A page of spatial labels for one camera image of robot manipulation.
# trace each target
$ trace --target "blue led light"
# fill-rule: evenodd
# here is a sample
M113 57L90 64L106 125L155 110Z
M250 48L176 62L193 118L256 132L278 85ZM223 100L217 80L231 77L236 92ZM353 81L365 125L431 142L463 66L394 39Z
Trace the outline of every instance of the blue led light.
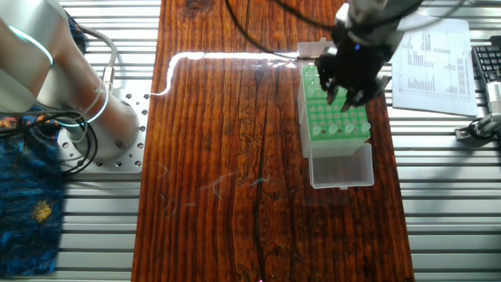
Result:
M28 40L29 42L33 43L33 45L37 46L42 52L44 52L47 57L49 58L49 61L50 61L50 65L52 66L54 64L54 59L52 58L52 55L50 54L50 52L42 45L40 44L40 42L34 40L34 38L32 38L30 35L28 34L25 34L24 32L18 30L17 28L15 27L11 27L9 26L10 30L13 31L13 33L15 33L18 37L22 38L22 39L26 39Z

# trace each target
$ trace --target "cable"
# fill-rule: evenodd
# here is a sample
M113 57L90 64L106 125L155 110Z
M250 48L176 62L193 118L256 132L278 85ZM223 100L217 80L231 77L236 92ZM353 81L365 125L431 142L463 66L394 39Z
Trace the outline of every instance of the cable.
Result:
M431 22L423 23L423 24L421 24L420 26L417 26L417 27L410 27L410 28L408 28L406 30L403 30L401 32L416 31L416 30L419 30L419 29L422 29L422 28L431 27L432 25L438 24L444 18L451 16L453 13L455 13L462 6L463 6L463 0L459 0L447 13L443 14L442 16L436 17Z
M40 121L34 122L34 123L30 124L30 125L23 126L21 128L1 130L0 131L0 139L6 139L6 138L9 138L9 137L15 136L15 135L17 135L19 133L22 133L22 132L25 132L25 131L27 131L27 130L29 130L31 128L34 128L35 126L42 125L46 121L50 121L52 119L63 117L63 116L68 116L69 114L71 114L71 112L58 113L58 114L54 114L52 116L44 117Z
M108 90L106 88L105 88L105 90L106 90L105 95L108 95ZM86 114L88 114L88 112L97 104L97 101L99 101L99 97L101 95L102 95L102 92L99 91L99 94L96 95L94 101L92 101L92 104L90 106L88 106L87 109L82 111L81 114L76 119L83 118ZM61 109L57 109L55 107L50 107L50 106L45 105L44 103L38 102L37 100L35 100L34 103L35 103L35 105L39 106L42 109L45 108L45 109L53 110L53 111L67 112L67 110L61 110Z
M285 55L282 55L280 54L279 52L277 51L272 51L271 49L268 49L266 47L264 47L261 43L257 42L256 40L254 40L242 27L242 25L238 22L238 19L236 18L236 15L235 15L235 12L233 11L231 5L229 4L229 0L225 0L225 6L226 6L226 9L228 10L229 12L229 16L231 17L232 19L232 22L233 24L235 25L235 27L240 31L240 33L243 35L243 37L249 41L252 45L254 45L255 47L257 47L258 49L260 49L261 51L263 52L266 52L266 53L269 53L269 54L273 54L275 56L279 56L279 57L282 57L282 58L286 58L286 59L290 59L290 60L313 60L315 59L315 57L289 57L289 56L285 56Z
M76 160L80 160L83 157L84 157L84 155L80 155L78 157L72 157L72 158L64 159L64 160L60 160L60 161L76 161Z
M77 140L73 140L71 138L71 134L70 132L67 131L67 134L68 134L68 138L71 140L71 142L73 143L80 143L84 138L85 138L85 135L87 134L87 129L88 129L88 122L86 121L85 122L85 129L84 129L84 132L82 133L80 139L77 139Z
M115 60L117 60L117 54L118 54L117 46L115 45L115 43L113 43L113 41L109 37L100 33L99 31L95 31L90 27L84 27L82 25L79 25L79 27L86 34L89 34L91 36L94 36L95 38L103 40L111 48L111 58L110 62L108 63L108 67L113 67L115 65Z
M269 0L269 1L272 1L272 2L276 3L277 5L279 5L280 7L282 7L282 9L284 11L295 15L298 20L304 21L307 24L311 24L313 27L318 27L318 28L321 28L321 29L323 29L325 31L329 31L329 32L332 32L332 30L334 28L334 25L328 25L328 24L324 24L324 23L319 23L319 22L316 22L316 21L314 21L312 19L307 18L305 15L301 14L299 11L297 11L296 9L294 9L292 6L290 6L290 5L282 2L280 0Z
M65 176L72 176L72 175L76 175L82 171L84 171L95 159L96 159L96 155L97 155L97 152L98 152L98 141L97 141L97 135L96 135L96 132L94 132L94 128L92 128L91 125L88 125L88 135L91 135L92 136L92 140L94 141L94 152L92 153L92 156L88 159L88 162L87 164L84 164L80 169L78 169L77 171L75 172L69 172L69 171L65 171L64 174ZM86 154L88 154L90 152L90 149L91 149L91 140L90 138L88 137L87 138L87 152Z
M39 114L51 114L51 113L52 113L52 111L47 111L47 110L46 111L31 111L31 112L25 112L25 113L0 112L0 114L14 116L14 117L15 116L27 116L27 115L39 115ZM75 111L57 112L56 114L54 114L52 116L44 117L40 121L34 122L32 124L29 124L29 125L26 125L26 126L23 126L20 128L1 130L0 131L0 139L8 139L8 138L13 137L15 135L18 135L20 133L23 133L31 128L34 128L38 125L42 125L46 121L50 121L52 119L60 118L63 116L75 118L75 117L78 117L79 114L80 113L75 112ZM96 158L97 152L98 152L97 136L96 136L96 133L94 132L94 129L92 128L92 126L89 125L87 123L87 121L82 117L80 117L79 119L75 118L75 120L78 123L78 125L80 126L80 128L82 129L82 131L84 132L84 136L86 136L88 139L87 151L85 152L85 155L75 158L75 160L80 159L80 158L83 158L83 160L79 161L77 163L77 165L74 166L73 168L70 168L70 169L64 171L63 174L65 176L74 175L74 174L77 174L79 172L82 172L84 169L86 169L94 161L94 159ZM93 152L92 156L89 158L91 148L92 148L92 141L94 142L94 152Z

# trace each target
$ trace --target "scratch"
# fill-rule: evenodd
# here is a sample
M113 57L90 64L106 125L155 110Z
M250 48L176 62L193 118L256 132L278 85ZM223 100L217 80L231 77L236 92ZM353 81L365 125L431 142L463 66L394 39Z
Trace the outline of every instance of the scratch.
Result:
M218 192L216 192L216 185L217 185L218 183L220 183L220 182L221 182L221 180L219 179L219 180L218 180L217 182L215 182L215 183L214 183L214 185L212 186L212 192L214 192L214 194L216 194L216 196L218 196L219 200L221 200L221 195L219 195L219 193L218 193Z
M210 183L210 184L208 184L208 185L206 185L206 186L199 187L199 188L197 188L197 189L198 189L198 190L202 190L202 189L206 189L206 188L209 188L210 186L212 186L212 191L214 192L214 194L216 194L216 196L218 196L218 197L219 197L219 199L221 199L221 196L219 195L219 193L218 193L218 192L216 192L216 189L215 189L216 185L217 185L217 184L219 184L219 183L222 181L222 179L224 179L225 177L229 177L229 176L231 176L231 175L234 175L234 174L236 174L237 172L238 172L238 171L234 171L234 172L231 172L231 173L229 173L229 174L227 174L227 175L221 175L221 176L219 176L218 180L214 181L213 183Z
M171 214L167 215L167 208L169 207L169 204L171 203L174 203L175 206L174 206L174 209L172 210ZM174 214L175 214L175 211L178 209L178 205L177 205L177 201L176 199L170 199L170 201L165 205L165 208L164 208L164 215L167 219L171 218Z
M162 173L161 175L157 176L158 179L164 177L164 175L167 175L167 179L171 178L171 172L169 172L169 169L164 164L161 164L160 162L155 161L155 162L150 163L148 165L158 165L159 167L161 167L161 168L164 169L164 173Z
M252 183L249 185L249 187L252 187L252 186L254 186L254 185L258 184L258 183L261 183L261 182L268 182L268 181L269 181L269 176L268 176L268 178L267 178L267 179L265 179L265 178L262 178L262 177L261 177L260 179L258 179L258 180L256 180L256 181L252 182Z

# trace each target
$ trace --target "wooden tabletop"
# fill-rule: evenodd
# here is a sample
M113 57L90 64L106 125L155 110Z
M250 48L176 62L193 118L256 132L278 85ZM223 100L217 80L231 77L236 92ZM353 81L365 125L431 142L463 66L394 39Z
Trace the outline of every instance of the wooden tabletop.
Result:
M342 4L288 3L324 23ZM232 6L269 48L329 37L266 0ZM162 1L153 91L170 89L150 104L132 281L414 281L384 99L374 187L314 190L297 65L233 52L258 50L222 0Z

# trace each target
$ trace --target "black cable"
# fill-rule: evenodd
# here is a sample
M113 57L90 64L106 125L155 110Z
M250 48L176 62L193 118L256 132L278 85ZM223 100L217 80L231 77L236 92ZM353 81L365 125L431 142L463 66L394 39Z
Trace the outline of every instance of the black cable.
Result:
M295 15L298 20L304 21L307 24L311 24L313 27L318 27L318 28L321 28L321 29L323 29L325 31L329 31L329 32L332 32L332 30L334 28L334 25L319 23L319 22L316 22L312 19L307 18L305 15L301 14L301 12L297 11L292 6L289 6L288 4L286 4L280 0L269 0L269 1L273 1L274 3L276 3L277 5L282 7L282 9L284 11Z
M13 128L13 129L5 129L0 131L0 139L8 139L10 137L16 136L20 133L26 132L27 130L30 130L36 126L42 125L47 121L56 119L56 118L61 118L61 117L69 117L69 118L77 118L79 117L78 113L75 112L63 112L59 114L53 114L48 117L44 117L40 121L34 122L30 125L25 125L23 127L19 128ZM85 156L83 160L80 160L77 162L77 165L74 166L73 168L69 168L68 170L63 172L64 176L70 176L70 175L75 175L78 174L79 172L82 172L84 169L86 169L96 158L97 152L98 152L98 141L97 141L97 136L96 132L94 131L94 128L90 124L87 124L87 121L84 118L77 119L76 122L78 123L78 126L80 126L81 130L87 137L87 152L85 152ZM94 152L92 156L89 158L88 156L90 155L91 148L92 148L92 141L94 142Z
M82 160L77 161L77 165L75 165L73 168L68 168L66 171L63 171L63 176L73 175L72 171L75 170L75 169L78 169L82 165L84 165L85 161L88 160L88 156L91 153L92 144L90 142L90 138L88 137L88 127L89 127L89 124L85 124L86 121L83 118L80 118L80 119L76 120L76 122L78 123L78 125L81 128L81 130L85 134L85 137L87 137L87 140L88 140L87 141L87 150L85 151L84 158Z
M232 18L232 22L235 25L235 27L240 31L240 33L243 35L243 37L247 41L249 41L252 45L256 46L261 51L269 53L269 54L273 54L275 56L279 56L279 57L282 57L282 58L290 59L290 60L314 60L315 59L314 57L300 57L300 56L298 56L298 57L289 57L289 56L282 55L282 54L278 53L277 51L272 51L271 49L268 49L268 48L264 47L261 43L259 43L256 40L254 40L243 29L242 25L238 22L238 19L236 18L235 12L233 11L231 5L229 4L229 0L225 0L225 5L226 5L226 9L229 12L229 16Z
M34 128L36 126L42 125L46 121L50 121L55 118L61 118L61 117L70 117L72 115L72 112L65 112L65 113L60 113L60 114L54 114L48 117L44 117L40 121L34 122L30 125L26 125L23 127L19 128L14 128L14 129L4 129L0 131L0 139L7 139L9 137L15 136L17 134L20 134L22 132L25 132L31 128Z
M96 155L98 152L98 141L97 141L97 135L96 132L94 131L94 128L90 124L87 124L87 133L85 134L87 136L87 152L85 152L86 155L90 153L91 150L91 139L89 137L92 136L92 140L94 141L94 152L92 153L92 156L88 159L87 164L84 164L80 169L78 169L75 172L65 172L64 176L72 176L76 175L82 171L84 171L95 159Z

